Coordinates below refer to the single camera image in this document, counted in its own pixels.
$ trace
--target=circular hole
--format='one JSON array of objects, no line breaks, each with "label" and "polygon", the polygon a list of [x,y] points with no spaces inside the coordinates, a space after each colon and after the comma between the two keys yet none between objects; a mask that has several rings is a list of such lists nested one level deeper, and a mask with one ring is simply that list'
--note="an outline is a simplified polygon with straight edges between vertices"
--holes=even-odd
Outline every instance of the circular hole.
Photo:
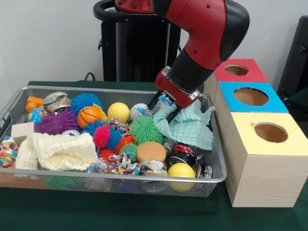
[{"label": "circular hole", "polygon": [[239,88],[233,92],[233,96],[238,101],[251,106],[262,106],[269,101],[267,94],[254,88]]},{"label": "circular hole", "polygon": [[231,64],[225,67],[225,70],[232,75],[235,76],[244,76],[247,75],[248,69],[244,66],[237,65],[237,64]]},{"label": "circular hole", "polygon": [[268,142],[281,143],[288,139],[285,129],[272,123],[257,124],[255,132],[259,137]]}]

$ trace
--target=orange block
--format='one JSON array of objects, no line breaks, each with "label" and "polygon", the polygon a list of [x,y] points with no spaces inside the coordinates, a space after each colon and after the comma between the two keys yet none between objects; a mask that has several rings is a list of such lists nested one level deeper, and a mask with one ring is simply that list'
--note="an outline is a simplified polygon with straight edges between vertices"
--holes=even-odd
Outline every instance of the orange block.
[{"label": "orange block", "polygon": [[27,112],[31,112],[33,109],[36,108],[43,108],[43,99],[37,98],[34,96],[29,96],[27,99],[26,110]]}]

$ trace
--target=shape sorter box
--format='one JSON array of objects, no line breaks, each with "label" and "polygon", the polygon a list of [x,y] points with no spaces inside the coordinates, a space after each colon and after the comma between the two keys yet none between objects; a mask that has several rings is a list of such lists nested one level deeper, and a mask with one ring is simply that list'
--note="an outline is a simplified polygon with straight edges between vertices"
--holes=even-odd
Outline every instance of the shape sorter box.
[{"label": "shape sorter box", "polygon": [[308,140],[288,113],[231,112],[223,144],[233,207],[293,207],[308,175]]},{"label": "shape sorter box", "polygon": [[219,82],[218,84],[214,106],[222,144],[230,112],[288,113],[269,83]]},{"label": "shape sorter box", "polygon": [[265,75],[254,59],[228,59],[205,81],[204,94],[215,102],[218,82],[267,83]]}]

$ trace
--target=cable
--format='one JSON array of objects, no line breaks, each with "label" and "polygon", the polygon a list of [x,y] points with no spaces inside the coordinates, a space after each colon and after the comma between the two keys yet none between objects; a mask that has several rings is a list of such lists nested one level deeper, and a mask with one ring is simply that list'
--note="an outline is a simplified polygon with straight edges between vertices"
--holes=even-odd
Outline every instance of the cable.
[{"label": "cable", "polygon": [[85,80],[88,80],[89,76],[92,76],[93,81],[96,81],[95,76],[92,72],[89,72],[89,73],[86,74]]}]

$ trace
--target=metal basket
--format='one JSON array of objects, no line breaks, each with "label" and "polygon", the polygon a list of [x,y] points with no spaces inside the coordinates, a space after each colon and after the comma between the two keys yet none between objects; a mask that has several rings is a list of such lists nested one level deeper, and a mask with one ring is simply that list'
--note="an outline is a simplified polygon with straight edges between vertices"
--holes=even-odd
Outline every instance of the metal basket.
[{"label": "metal basket", "polygon": [[[0,113],[0,120],[6,119],[7,123],[7,126],[0,125],[2,127],[0,134],[3,134],[0,141],[5,135],[11,134],[13,124],[24,123],[26,120],[25,106],[28,96],[44,98],[55,91],[65,91],[70,98],[83,92],[91,92],[101,99],[105,108],[114,102],[123,102],[129,107],[140,102],[148,103],[155,95],[153,91],[26,86],[16,92]],[[205,95],[201,95],[199,100],[203,112],[212,105],[210,98]],[[211,129],[214,132],[216,146],[200,160],[212,166],[211,179],[1,168],[0,187],[208,197],[216,184],[224,181],[227,176],[214,112],[212,112]],[[183,192],[172,189],[171,185],[180,191],[182,189]]]}]

